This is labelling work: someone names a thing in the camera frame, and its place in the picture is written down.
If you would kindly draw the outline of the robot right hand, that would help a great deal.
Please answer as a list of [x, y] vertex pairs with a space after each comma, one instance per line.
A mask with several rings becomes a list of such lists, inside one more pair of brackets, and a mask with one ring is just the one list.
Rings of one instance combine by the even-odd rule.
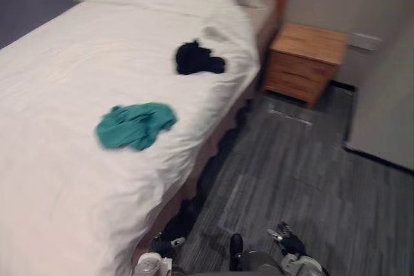
[[282, 255], [293, 254], [297, 257], [307, 255], [304, 243], [286, 222], [280, 222], [276, 229], [266, 228], [266, 232], [279, 246]]

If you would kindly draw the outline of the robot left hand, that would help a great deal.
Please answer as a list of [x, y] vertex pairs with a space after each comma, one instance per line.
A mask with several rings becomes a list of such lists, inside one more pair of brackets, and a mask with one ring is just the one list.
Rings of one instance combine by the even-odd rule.
[[185, 237], [179, 237], [173, 240], [163, 240], [162, 233], [159, 232], [155, 235], [151, 241], [149, 250], [160, 255], [165, 255], [171, 252], [173, 249], [183, 245], [186, 241]]

